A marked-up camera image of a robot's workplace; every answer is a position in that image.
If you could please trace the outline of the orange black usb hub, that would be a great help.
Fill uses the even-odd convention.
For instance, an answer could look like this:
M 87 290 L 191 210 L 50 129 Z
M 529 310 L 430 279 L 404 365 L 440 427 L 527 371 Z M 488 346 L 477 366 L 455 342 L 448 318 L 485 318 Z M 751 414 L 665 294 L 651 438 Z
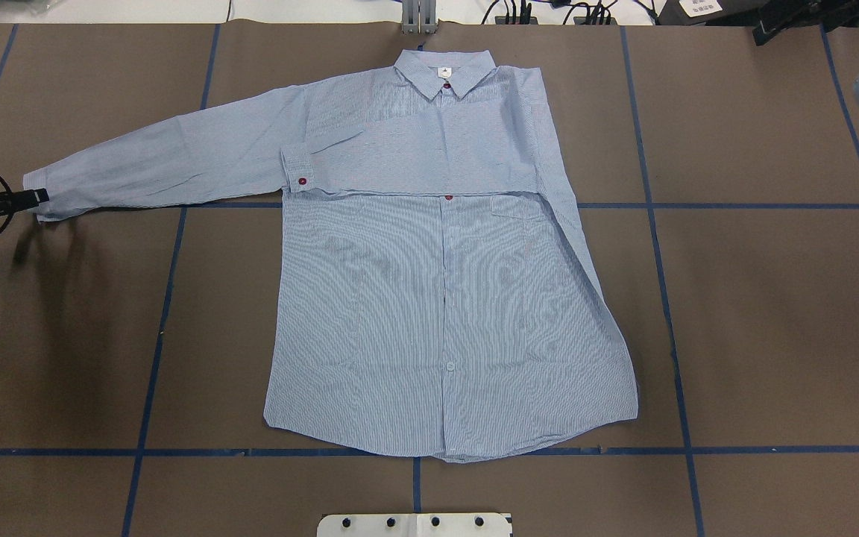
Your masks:
M 568 16 L 568 20 L 573 22 L 575 26 L 617 26 L 618 24 L 610 7 L 606 7 L 604 4 L 593 4 L 592 6 L 587 4 L 576 9 L 583 9 L 584 13 Z
M 532 13 L 532 5 L 526 4 L 525 7 L 516 7 L 515 11 L 510 9 L 505 15 L 495 16 L 494 24 L 510 26 L 537 25 L 538 18 Z

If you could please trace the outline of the light blue striped shirt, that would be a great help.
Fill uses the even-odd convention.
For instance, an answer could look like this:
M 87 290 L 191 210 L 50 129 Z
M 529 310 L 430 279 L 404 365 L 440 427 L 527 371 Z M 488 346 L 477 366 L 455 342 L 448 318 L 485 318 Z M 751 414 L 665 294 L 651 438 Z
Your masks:
M 184 113 L 24 174 L 58 222 L 282 194 L 265 422 L 468 463 L 640 414 L 543 72 L 489 51 Z

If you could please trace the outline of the aluminium frame post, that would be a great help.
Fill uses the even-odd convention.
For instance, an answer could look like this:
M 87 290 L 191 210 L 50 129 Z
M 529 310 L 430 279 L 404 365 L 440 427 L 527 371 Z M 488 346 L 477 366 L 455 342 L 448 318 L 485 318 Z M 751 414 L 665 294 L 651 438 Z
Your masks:
M 401 30 L 406 35 L 435 34 L 438 28 L 436 0 L 402 0 Z

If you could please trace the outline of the black box with white label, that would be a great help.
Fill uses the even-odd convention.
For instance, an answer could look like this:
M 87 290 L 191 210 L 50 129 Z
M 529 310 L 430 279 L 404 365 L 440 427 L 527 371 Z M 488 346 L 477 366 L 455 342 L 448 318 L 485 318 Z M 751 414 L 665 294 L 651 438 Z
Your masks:
M 661 26 L 753 26 L 766 1 L 665 1 Z

